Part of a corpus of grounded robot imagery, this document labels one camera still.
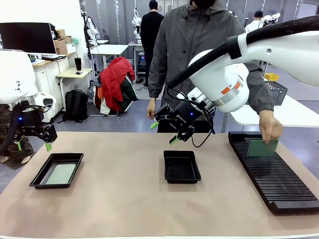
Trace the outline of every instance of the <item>yellow bin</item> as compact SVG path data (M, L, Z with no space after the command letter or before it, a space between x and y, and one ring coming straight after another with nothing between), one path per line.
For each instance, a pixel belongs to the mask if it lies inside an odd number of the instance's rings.
M269 81L278 81L279 79L279 75L275 74L275 73L266 73L265 74L265 78Z

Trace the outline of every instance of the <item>gray basket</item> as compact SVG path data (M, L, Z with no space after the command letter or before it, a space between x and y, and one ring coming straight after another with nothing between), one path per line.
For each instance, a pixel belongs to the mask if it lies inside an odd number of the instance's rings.
M287 94L288 89L282 85L280 85L276 81L266 81L269 85L269 88L273 94L275 105L281 106L284 101L284 98Z

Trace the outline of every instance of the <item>hand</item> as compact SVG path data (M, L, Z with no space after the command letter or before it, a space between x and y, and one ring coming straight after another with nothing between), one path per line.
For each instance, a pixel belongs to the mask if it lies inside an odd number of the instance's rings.
M156 110L156 98L150 98L150 102L147 108L147 117L151 120L155 118Z
M272 111L259 112L259 129L265 143L271 139L278 139L283 133L283 125L274 117Z

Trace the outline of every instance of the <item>cardboard box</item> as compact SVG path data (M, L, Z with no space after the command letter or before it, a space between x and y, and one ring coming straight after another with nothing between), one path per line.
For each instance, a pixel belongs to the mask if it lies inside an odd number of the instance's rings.
M56 29L56 32L59 34L59 36L65 36L65 30L64 29Z
M54 40L54 46L55 46L55 49L66 47L65 40L63 39Z
M68 49L66 47L62 47L60 49L56 49L56 54L58 54L58 55L66 55L66 54L68 54Z
M72 43L72 36L61 36L59 39L65 40L65 43Z

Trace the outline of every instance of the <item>backpack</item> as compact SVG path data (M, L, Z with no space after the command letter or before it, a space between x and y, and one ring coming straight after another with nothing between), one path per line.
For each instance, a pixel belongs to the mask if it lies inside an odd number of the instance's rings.
M88 96L81 90L69 91L65 94L65 112L62 112L62 121L74 120L82 123L88 115Z

